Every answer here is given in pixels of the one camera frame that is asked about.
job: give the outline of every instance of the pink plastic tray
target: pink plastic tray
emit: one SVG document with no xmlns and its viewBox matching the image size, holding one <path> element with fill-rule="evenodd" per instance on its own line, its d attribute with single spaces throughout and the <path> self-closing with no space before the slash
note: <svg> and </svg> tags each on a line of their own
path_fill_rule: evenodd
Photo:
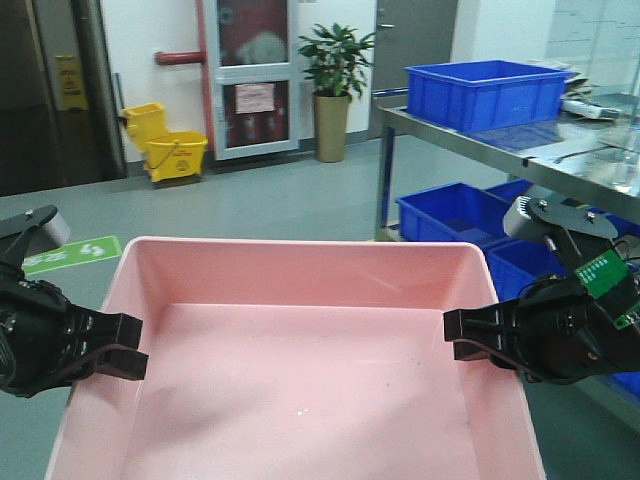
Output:
<svg viewBox="0 0 640 480">
<path fill-rule="evenodd" d="M 442 338 L 495 298 L 471 245 L 138 239 L 104 310 L 147 378 L 76 385 L 47 478 L 544 478 L 515 374 Z"/>
</svg>

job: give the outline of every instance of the blue plastic bin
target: blue plastic bin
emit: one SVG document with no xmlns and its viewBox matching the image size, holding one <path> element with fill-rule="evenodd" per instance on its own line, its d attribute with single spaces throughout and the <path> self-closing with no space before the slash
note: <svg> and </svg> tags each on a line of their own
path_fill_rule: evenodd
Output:
<svg viewBox="0 0 640 480">
<path fill-rule="evenodd" d="M 605 213 L 604 216 L 615 225 L 618 230 L 618 237 L 624 235 L 633 235 L 634 237 L 640 237 L 640 225 L 618 217 L 612 213 Z"/>
<path fill-rule="evenodd" d="M 511 182 L 501 183 L 487 188 L 485 191 L 502 198 L 503 200 L 513 203 L 516 198 L 522 195 L 531 185 L 528 180 L 519 178 Z"/>
<path fill-rule="evenodd" d="M 609 376 L 622 385 L 625 390 L 640 397 L 640 372 L 615 373 Z"/>
<path fill-rule="evenodd" d="M 565 274 L 558 259 L 541 243 L 511 240 L 485 253 L 500 300 L 516 298 L 543 275 Z"/>
<path fill-rule="evenodd" d="M 406 240 L 469 242 L 482 250 L 508 240 L 502 217 L 509 204 L 466 183 L 430 188 L 396 202 Z"/>
<path fill-rule="evenodd" d="M 490 60 L 406 68 L 407 111 L 461 132 L 557 117 L 566 70 Z"/>
</svg>

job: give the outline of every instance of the yellow mop bucket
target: yellow mop bucket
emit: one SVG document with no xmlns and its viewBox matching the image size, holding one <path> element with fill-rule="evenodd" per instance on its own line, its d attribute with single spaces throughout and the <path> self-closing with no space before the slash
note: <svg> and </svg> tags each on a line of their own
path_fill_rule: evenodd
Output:
<svg viewBox="0 0 640 480">
<path fill-rule="evenodd" d="M 167 130 L 164 106 L 160 103 L 125 108 L 122 118 L 129 137 L 146 154 L 144 167 L 151 181 L 201 174 L 207 137 L 193 130 Z"/>
<path fill-rule="evenodd" d="M 151 181 L 200 175 L 207 137 L 193 130 L 169 132 L 147 142 L 145 168 Z"/>
</svg>

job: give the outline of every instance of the plant pot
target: plant pot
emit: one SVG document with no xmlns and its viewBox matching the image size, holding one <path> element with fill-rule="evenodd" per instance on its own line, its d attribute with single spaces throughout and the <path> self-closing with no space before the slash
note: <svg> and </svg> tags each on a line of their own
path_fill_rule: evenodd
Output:
<svg viewBox="0 0 640 480">
<path fill-rule="evenodd" d="M 349 97 L 313 96 L 316 154 L 322 162 L 344 160 Z"/>
</svg>

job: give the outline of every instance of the black robotic arm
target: black robotic arm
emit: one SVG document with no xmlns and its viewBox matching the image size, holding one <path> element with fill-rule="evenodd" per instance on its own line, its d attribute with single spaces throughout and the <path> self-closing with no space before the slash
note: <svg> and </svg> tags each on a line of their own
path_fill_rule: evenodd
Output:
<svg viewBox="0 0 640 480">
<path fill-rule="evenodd" d="M 30 251 L 61 246 L 68 227 L 56 207 L 0 222 L 0 389 L 31 397 L 94 372 L 129 380 L 145 376 L 137 351 L 142 321 L 71 303 L 55 285 L 25 279 Z"/>
<path fill-rule="evenodd" d="M 609 220 L 519 197 L 505 217 L 509 230 L 538 237 L 567 274 L 539 279 L 519 298 L 446 312 L 445 340 L 454 342 L 454 357 L 489 358 L 532 381 L 558 384 L 640 370 L 637 279 L 614 247 L 617 232 Z"/>
</svg>

